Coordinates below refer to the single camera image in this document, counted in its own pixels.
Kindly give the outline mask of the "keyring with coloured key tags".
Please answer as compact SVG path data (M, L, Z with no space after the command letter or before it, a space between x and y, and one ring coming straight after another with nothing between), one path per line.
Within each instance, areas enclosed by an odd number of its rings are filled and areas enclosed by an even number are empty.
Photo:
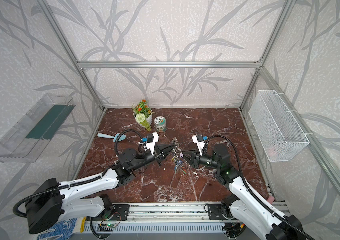
M182 153L182 150L180 148L179 142L176 137L174 137L171 141L172 144L175 144L175 148L172 151L172 159L171 161L174 163L174 173L182 173L182 174L187 174L186 169L184 167L184 162L183 158L179 157L179 154Z

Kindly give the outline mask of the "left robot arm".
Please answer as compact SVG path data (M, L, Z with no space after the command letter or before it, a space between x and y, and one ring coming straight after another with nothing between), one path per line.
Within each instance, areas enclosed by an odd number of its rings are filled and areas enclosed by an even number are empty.
M175 148L175 144L160 144L158 133L146 137L138 131L134 133L140 138L138 149L119 153L119 140L116 140L114 150L118 160L103 172L65 182L48 179L32 195L17 202L13 214L27 219L29 234L39 234L62 221L111 212L113 205L108 197L90 196L130 183L136 177L135 171L153 162L162 164Z

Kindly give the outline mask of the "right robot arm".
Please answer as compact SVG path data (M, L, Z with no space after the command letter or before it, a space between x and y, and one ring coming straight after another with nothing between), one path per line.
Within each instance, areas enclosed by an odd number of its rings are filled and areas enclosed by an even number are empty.
M216 169L216 180L225 186L231 196L222 201L227 218L234 218L245 224L261 240L311 240L304 232L301 222L294 216L287 216L265 200L245 179L238 150L232 141L237 167L232 165L231 155L224 144L213 147L208 155L209 137L192 136L196 150L184 151L183 158L194 168L203 165Z

